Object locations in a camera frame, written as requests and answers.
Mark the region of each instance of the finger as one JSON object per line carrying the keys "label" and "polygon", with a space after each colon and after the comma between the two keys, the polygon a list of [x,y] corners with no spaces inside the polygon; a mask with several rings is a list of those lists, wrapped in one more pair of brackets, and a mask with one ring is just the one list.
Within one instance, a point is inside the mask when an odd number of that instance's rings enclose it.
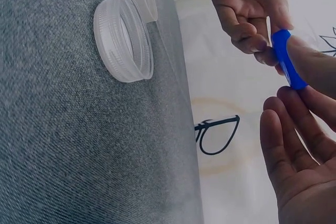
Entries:
{"label": "finger", "polygon": [[267,42],[266,50],[262,52],[256,52],[254,56],[260,63],[274,67],[278,63],[278,59],[275,56],[274,49],[269,47],[270,43],[268,37],[266,18],[251,18],[249,19],[249,22],[256,27],[257,33],[262,35],[265,41]]}
{"label": "finger", "polygon": [[262,35],[265,38],[268,45],[270,45],[266,18],[250,18],[248,22],[255,26],[255,28],[257,29],[257,33]]}
{"label": "finger", "polygon": [[265,9],[269,14],[272,27],[293,29],[288,11],[287,0],[264,0]]}
{"label": "finger", "polygon": [[299,94],[289,87],[284,87],[278,91],[278,97],[284,103],[313,157],[320,163],[335,157],[336,143],[324,134]]}
{"label": "finger", "polygon": [[336,132],[336,101],[312,87],[306,87],[299,95],[307,108]]}
{"label": "finger", "polygon": [[275,56],[275,52],[272,47],[267,46],[264,51],[254,53],[254,56],[256,57],[256,60],[262,64],[266,64],[271,67],[278,64],[278,59]]}
{"label": "finger", "polygon": [[309,48],[296,36],[289,38],[287,51],[295,70],[305,82],[336,99],[336,58]]}
{"label": "finger", "polygon": [[292,165],[299,172],[304,169],[314,169],[318,166],[309,155],[296,133],[294,123],[289,116],[285,105],[279,98],[269,98],[265,101],[264,110],[273,110],[277,113],[282,128],[282,137],[286,153]]}
{"label": "finger", "polygon": [[232,40],[239,41],[257,33],[257,29],[252,24],[240,24],[235,11],[231,7],[216,5],[215,8],[222,25],[222,29],[231,37]]}
{"label": "finger", "polygon": [[280,64],[277,64],[277,65],[275,66],[275,70],[278,72],[279,75],[281,75],[281,76],[284,76],[284,75],[285,75],[285,73],[284,73],[284,71],[282,70],[282,67],[281,67]]}
{"label": "finger", "polygon": [[283,146],[280,119],[276,112],[266,110],[260,118],[260,142],[268,176],[276,193],[281,184],[296,174]]}
{"label": "finger", "polygon": [[260,34],[239,41],[234,41],[232,39],[232,44],[246,54],[265,51],[267,48],[267,42]]}

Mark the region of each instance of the fingernail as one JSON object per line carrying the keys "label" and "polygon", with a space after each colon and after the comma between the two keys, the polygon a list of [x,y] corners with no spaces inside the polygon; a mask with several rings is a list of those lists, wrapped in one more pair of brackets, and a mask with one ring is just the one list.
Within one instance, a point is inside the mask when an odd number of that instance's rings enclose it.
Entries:
{"label": "fingernail", "polygon": [[261,55],[255,55],[257,61],[261,64],[265,64],[264,59]]}
{"label": "fingernail", "polygon": [[252,52],[261,52],[261,50],[258,50],[258,49],[255,48],[255,47],[252,47],[252,48],[251,48],[251,51],[252,51]]}

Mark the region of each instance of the black line drawing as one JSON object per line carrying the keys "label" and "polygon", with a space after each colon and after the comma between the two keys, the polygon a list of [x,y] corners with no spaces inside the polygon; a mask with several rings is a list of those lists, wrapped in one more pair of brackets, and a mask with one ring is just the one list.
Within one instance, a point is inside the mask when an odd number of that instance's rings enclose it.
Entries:
{"label": "black line drawing", "polygon": [[[336,28],[333,27],[333,32],[336,36]],[[322,53],[324,54],[330,54],[333,53],[333,57],[336,56],[336,37],[331,37],[331,36],[321,36],[320,38],[323,39],[325,41],[325,43],[328,44],[328,46],[330,46],[332,48],[332,50],[327,50],[327,51],[323,51]]]}
{"label": "black line drawing", "polygon": [[[234,122],[236,122],[236,126],[235,126],[229,140],[226,142],[225,146],[222,149],[220,149],[217,152],[212,152],[212,153],[204,150],[204,148],[203,148],[203,138],[204,138],[205,133],[211,127],[215,127],[217,125],[226,124],[226,123],[234,123]],[[231,143],[232,139],[234,138],[236,132],[237,132],[239,122],[240,122],[240,117],[238,115],[236,115],[234,118],[223,119],[223,120],[219,120],[219,121],[205,120],[202,123],[199,123],[199,124],[195,125],[195,132],[198,131],[197,137],[196,137],[196,143],[198,141],[200,141],[200,149],[201,149],[202,153],[204,153],[205,155],[214,156],[214,155],[218,155],[218,154],[222,153],[225,149],[227,149],[229,144]]]}

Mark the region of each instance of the blue silicone ring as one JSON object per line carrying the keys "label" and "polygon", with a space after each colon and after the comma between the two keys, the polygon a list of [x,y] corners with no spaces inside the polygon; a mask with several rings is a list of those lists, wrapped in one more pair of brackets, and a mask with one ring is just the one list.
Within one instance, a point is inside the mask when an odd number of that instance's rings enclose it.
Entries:
{"label": "blue silicone ring", "polygon": [[295,90],[304,89],[307,84],[300,78],[287,53],[287,40],[291,34],[287,30],[280,30],[272,35],[273,48],[288,80],[289,85]]}

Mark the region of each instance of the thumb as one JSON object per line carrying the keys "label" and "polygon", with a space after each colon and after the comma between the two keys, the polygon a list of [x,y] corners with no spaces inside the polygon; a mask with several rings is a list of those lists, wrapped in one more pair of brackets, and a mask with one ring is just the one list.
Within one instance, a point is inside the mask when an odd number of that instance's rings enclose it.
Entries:
{"label": "thumb", "polygon": [[287,52],[296,72],[314,89],[336,99],[336,59],[311,49],[303,40],[291,36]]}
{"label": "thumb", "polygon": [[264,0],[273,33],[275,29],[292,30],[294,27],[290,20],[287,0]]}

